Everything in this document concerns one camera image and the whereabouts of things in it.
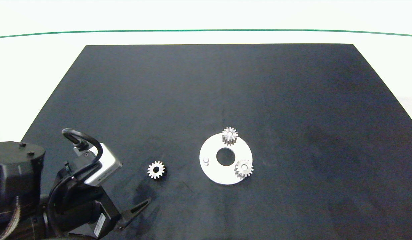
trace white background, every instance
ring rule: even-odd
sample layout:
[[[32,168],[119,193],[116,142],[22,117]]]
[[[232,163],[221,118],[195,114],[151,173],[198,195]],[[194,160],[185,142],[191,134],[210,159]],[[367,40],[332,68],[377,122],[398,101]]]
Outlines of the white background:
[[[412,34],[412,1],[0,1],[0,36],[137,29]],[[412,118],[412,37],[340,32],[114,32],[0,38],[0,141],[20,141],[86,45],[352,43]]]

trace gear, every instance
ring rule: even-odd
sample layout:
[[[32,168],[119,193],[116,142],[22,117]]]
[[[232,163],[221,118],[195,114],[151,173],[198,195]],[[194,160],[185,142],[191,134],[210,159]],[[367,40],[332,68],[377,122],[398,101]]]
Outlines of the gear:
[[[222,141],[227,145],[234,144],[237,137],[237,130],[232,127],[227,127],[222,131]]]
[[[234,171],[238,177],[245,178],[252,174],[253,165],[248,160],[240,160],[236,163]]]
[[[165,165],[162,162],[155,161],[154,163],[151,163],[147,173],[149,177],[158,179],[160,176],[163,176],[165,169]]]

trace green line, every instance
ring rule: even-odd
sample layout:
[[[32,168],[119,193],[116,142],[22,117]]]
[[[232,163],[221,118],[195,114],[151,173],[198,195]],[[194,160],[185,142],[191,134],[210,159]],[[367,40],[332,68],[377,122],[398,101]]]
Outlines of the green line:
[[[0,36],[0,38],[12,38],[46,34],[61,33],[87,33],[87,32],[350,32],[350,33],[369,33],[412,37],[412,34],[390,33],[390,32],[368,32],[351,30],[327,30],[327,29],[172,29],[172,30],[90,30],[90,31],[64,31],[64,32],[38,32],[18,35]]]

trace black cable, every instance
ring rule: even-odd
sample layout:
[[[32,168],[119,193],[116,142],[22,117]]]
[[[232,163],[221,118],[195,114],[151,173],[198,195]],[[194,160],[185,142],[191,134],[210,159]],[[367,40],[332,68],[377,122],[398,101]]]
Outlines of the black cable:
[[[54,211],[54,208],[53,208],[57,190],[61,186],[66,184],[68,181],[70,181],[71,179],[77,177],[81,173],[86,172],[87,170],[90,170],[98,162],[98,160],[101,158],[102,152],[103,152],[101,144],[95,138],[92,138],[91,136],[89,136],[87,134],[84,134],[82,132],[79,132],[79,131],[76,131],[76,130],[70,129],[70,128],[63,129],[62,134],[64,135],[64,137],[66,137],[68,140],[70,140],[74,144],[81,143],[81,141],[78,140],[75,137],[81,138],[82,140],[85,140],[85,141],[91,143],[98,150],[98,154],[95,156],[95,158],[92,160],[91,163],[89,163],[86,166],[84,166],[84,167],[80,168],[79,170],[75,171],[72,175],[67,175],[64,178],[62,178],[60,181],[58,181],[58,183],[55,184],[55,186],[50,191],[46,210],[47,210],[47,215],[48,215],[48,220],[49,220],[50,226],[51,226],[52,230],[54,231],[54,233],[57,237],[63,237],[64,236],[63,232],[61,231],[61,229],[56,224],[55,211]]]

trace black motor housing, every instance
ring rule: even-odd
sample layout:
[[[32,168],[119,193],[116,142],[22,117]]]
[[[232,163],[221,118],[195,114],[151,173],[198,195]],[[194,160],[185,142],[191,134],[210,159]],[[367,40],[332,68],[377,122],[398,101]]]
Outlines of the black motor housing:
[[[0,223],[10,221],[16,196],[19,196],[21,217],[36,210],[44,155],[41,146],[0,142]]]

